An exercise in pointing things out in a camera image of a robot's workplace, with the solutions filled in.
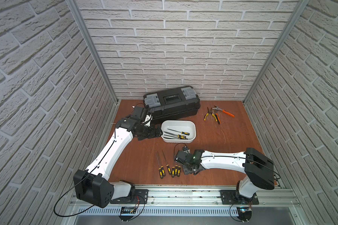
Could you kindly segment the file tool eleventh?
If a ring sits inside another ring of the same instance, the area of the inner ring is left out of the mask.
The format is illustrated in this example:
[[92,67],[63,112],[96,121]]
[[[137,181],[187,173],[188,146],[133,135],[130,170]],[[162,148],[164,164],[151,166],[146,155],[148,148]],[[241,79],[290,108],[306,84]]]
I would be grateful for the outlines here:
[[164,131],[164,134],[169,135],[169,136],[177,137],[178,139],[186,139],[186,136],[183,136],[183,135],[177,135],[177,134],[173,134],[173,133],[166,132],[166,131]]

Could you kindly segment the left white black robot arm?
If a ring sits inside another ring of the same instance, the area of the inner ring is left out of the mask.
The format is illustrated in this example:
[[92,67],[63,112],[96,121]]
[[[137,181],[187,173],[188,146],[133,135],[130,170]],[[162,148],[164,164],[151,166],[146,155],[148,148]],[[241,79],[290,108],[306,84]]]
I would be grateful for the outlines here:
[[101,208],[109,203],[132,203],[135,186],[129,182],[109,182],[112,170],[126,146],[138,140],[160,137],[162,131],[151,124],[152,114],[136,106],[132,114],[120,119],[115,130],[98,157],[85,169],[74,174],[77,199]]

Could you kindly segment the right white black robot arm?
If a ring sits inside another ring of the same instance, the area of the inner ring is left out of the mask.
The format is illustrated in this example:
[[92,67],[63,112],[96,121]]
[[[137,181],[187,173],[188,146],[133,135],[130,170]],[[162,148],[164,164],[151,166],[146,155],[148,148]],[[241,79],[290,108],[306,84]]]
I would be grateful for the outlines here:
[[182,165],[184,174],[198,174],[207,169],[225,169],[241,172],[246,177],[237,183],[232,195],[239,202],[249,202],[259,190],[275,188],[274,163],[254,148],[244,152],[220,153],[205,150],[178,151],[175,161]]

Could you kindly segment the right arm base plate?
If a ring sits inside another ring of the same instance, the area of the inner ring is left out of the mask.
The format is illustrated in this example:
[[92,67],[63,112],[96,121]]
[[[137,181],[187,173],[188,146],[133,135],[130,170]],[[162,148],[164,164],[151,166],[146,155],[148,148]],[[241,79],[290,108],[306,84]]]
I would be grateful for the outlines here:
[[243,197],[237,190],[220,190],[221,201],[223,205],[259,205],[259,200],[256,194],[252,198]]

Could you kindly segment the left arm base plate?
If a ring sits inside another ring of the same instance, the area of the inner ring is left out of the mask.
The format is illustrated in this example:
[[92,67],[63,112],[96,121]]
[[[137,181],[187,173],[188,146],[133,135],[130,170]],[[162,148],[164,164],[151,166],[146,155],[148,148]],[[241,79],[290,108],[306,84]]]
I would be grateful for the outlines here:
[[110,204],[146,204],[148,199],[148,189],[133,189],[127,197],[112,199]]

